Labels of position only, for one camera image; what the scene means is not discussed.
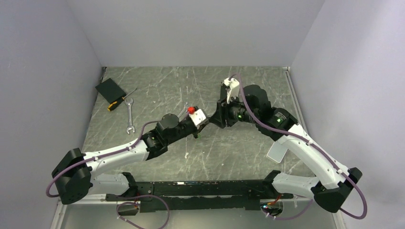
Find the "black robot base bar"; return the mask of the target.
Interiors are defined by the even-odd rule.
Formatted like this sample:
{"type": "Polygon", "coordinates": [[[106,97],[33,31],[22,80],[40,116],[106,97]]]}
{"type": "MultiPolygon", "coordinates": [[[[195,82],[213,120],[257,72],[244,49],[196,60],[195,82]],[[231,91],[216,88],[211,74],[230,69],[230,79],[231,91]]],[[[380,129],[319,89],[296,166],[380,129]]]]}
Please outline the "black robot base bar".
{"type": "Polygon", "coordinates": [[[165,210],[162,198],[171,210],[200,210],[243,208],[258,210],[261,203],[292,199],[292,194],[276,194],[269,191],[261,179],[225,181],[155,181],[138,182],[135,198],[140,212],[165,210]]]}

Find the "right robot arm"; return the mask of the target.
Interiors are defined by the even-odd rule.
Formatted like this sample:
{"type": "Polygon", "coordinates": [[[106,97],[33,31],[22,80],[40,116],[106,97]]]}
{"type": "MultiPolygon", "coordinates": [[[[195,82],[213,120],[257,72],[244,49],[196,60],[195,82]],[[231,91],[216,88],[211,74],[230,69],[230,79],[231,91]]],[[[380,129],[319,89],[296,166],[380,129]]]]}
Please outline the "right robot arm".
{"type": "Polygon", "coordinates": [[[228,97],[231,88],[222,84],[210,123],[220,128],[231,127],[237,122],[253,123],[260,133],[294,153],[314,174],[314,177],[300,177],[273,170],[263,181],[264,194],[269,198],[295,194],[315,200],[328,212],[341,210],[362,172],[356,167],[347,168],[327,153],[321,153],[297,119],[287,110],[273,107],[266,91],[258,85],[249,85],[243,90],[245,97],[228,97]]]}

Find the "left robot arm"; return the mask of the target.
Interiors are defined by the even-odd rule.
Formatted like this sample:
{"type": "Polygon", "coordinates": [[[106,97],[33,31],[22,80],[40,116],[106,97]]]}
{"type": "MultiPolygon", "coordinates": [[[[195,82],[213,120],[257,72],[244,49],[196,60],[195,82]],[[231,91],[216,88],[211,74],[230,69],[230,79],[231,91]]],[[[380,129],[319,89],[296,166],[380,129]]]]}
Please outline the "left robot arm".
{"type": "Polygon", "coordinates": [[[153,121],[155,128],[141,129],[133,142],[113,148],[83,153],[69,150],[52,171],[52,182],[46,188],[48,197],[59,197],[64,205],[75,203],[87,195],[113,194],[132,200],[138,186],[129,172],[108,175],[107,172],[125,164],[154,159],[168,150],[168,145],[189,135],[197,137],[209,122],[204,114],[189,114],[183,120],[166,114],[153,121]]]}

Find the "small silver wrench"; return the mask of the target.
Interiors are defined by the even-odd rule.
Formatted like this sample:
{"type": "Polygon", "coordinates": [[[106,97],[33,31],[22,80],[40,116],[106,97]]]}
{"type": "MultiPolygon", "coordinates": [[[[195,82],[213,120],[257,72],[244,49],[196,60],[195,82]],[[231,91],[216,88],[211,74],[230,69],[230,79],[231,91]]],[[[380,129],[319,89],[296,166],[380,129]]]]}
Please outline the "small silver wrench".
{"type": "Polygon", "coordinates": [[[181,110],[181,112],[179,113],[178,117],[181,118],[183,117],[185,114],[188,113],[188,102],[186,102],[181,110]]]}

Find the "black box on table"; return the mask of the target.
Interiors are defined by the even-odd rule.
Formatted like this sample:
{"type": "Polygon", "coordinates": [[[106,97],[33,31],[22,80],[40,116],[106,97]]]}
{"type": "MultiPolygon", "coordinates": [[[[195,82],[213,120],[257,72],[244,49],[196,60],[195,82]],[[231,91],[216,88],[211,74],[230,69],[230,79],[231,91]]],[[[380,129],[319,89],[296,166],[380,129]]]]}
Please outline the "black box on table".
{"type": "Polygon", "coordinates": [[[222,100],[224,100],[226,98],[227,98],[226,85],[224,83],[221,83],[219,100],[222,101],[222,100]]]}

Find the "large silver wrench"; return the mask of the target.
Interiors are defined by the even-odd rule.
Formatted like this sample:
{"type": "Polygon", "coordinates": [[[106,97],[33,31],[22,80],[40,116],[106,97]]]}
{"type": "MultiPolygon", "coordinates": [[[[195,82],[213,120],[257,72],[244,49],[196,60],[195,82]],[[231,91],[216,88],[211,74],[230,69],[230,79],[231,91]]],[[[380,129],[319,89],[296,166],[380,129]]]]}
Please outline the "large silver wrench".
{"type": "Polygon", "coordinates": [[[126,133],[129,135],[131,133],[135,133],[136,131],[132,121],[132,105],[134,101],[132,98],[125,98],[124,102],[127,106],[127,114],[128,114],[128,126],[126,129],[126,133]]]}

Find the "aluminium rail right side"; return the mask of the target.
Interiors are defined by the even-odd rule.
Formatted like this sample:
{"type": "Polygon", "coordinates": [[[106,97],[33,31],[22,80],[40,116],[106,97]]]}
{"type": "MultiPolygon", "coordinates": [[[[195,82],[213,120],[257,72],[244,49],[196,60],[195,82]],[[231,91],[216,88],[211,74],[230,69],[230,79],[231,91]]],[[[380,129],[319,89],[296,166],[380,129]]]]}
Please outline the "aluminium rail right side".
{"type": "Polygon", "coordinates": [[[293,104],[296,112],[296,118],[298,120],[297,126],[293,127],[291,130],[294,133],[293,136],[299,136],[298,142],[296,145],[292,145],[288,143],[290,151],[299,158],[311,171],[314,175],[313,178],[300,178],[300,180],[306,181],[313,181],[313,185],[315,185],[319,181],[326,181],[329,182],[330,179],[327,175],[324,175],[323,172],[331,173],[333,171],[333,167],[328,162],[327,158],[323,156],[318,150],[312,146],[305,145],[306,141],[309,140],[311,143],[314,143],[315,146],[318,144],[313,141],[313,139],[309,136],[307,132],[307,128],[302,116],[302,112],[298,103],[298,99],[292,85],[292,80],[290,77],[290,72],[288,67],[282,68],[285,76],[286,81],[288,83],[288,87],[291,92],[291,96],[293,99],[293,104]]]}

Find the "yellow handled screwdriver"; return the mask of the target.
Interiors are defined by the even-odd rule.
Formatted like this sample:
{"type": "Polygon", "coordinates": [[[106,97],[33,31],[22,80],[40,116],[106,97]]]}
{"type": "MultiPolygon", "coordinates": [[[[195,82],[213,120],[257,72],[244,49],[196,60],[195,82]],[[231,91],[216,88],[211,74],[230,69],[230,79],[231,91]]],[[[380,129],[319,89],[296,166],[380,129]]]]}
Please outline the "yellow handled screwdriver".
{"type": "Polygon", "coordinates": [[[111,103],[108,107],[107,110],[108,111],[113,111],[115,110],[129,95],[131,95],[133,92],[135,92],[137,90],[137,88],[135,88],[133,91],[131,91],[130,93],[128,93],[127,95],[125,95],[124,97],[121,97],[119,99],[117,99],[116,101],[114,101],[113,103],[111,103]]]}

